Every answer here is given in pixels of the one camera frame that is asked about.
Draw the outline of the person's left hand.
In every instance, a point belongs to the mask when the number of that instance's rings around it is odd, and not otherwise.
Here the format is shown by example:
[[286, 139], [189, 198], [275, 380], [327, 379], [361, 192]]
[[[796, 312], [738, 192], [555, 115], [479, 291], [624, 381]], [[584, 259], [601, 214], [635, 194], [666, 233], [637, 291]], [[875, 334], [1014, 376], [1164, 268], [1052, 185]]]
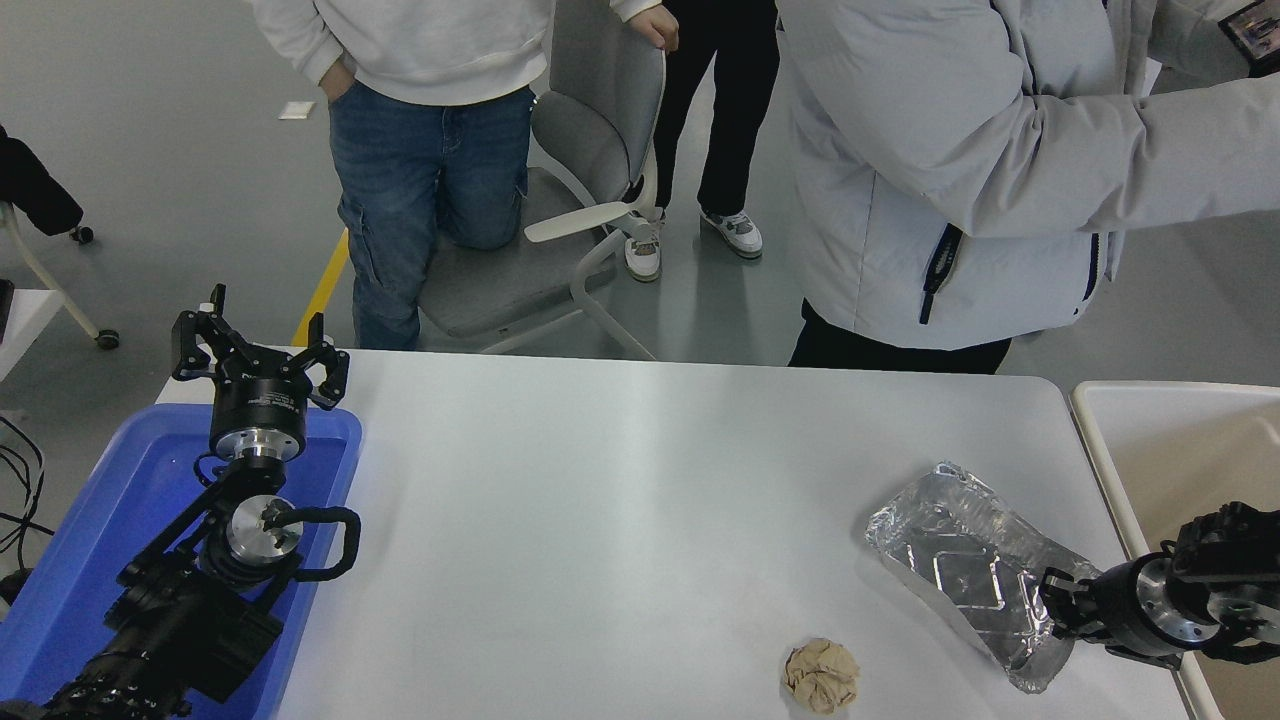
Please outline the person's left hand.
[[637, 12], [626, 23], [653, 47], [664, 53], [675, 53], [678, 49], [678, 20], [660, 3]]

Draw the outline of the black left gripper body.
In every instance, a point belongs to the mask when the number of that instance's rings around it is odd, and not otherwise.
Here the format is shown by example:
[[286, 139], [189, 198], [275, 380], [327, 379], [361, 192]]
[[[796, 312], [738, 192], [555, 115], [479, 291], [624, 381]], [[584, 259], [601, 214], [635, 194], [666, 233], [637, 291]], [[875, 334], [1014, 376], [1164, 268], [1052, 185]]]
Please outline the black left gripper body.
[[260, 429], [302, 441], [308, 382], [283, 375], [282, 368], [291, 361], [291, 355], [274, 348], [232, 350], [219, 356], [210, 439]]

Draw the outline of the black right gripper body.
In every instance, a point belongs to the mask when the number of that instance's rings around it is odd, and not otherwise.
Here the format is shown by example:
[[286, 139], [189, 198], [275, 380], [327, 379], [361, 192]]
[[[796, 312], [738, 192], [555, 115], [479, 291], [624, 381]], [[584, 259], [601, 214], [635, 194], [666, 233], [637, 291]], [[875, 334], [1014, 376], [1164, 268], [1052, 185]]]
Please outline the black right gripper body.
[[1089, 584], [1094, 602], [1094, 620], [1100, 625], [1088, 634], [1096, 644], [1123, 647], [1132, 653], [1152, 653], [1146, 615], [1137, 598], [1137, 561], [1105, 571]]

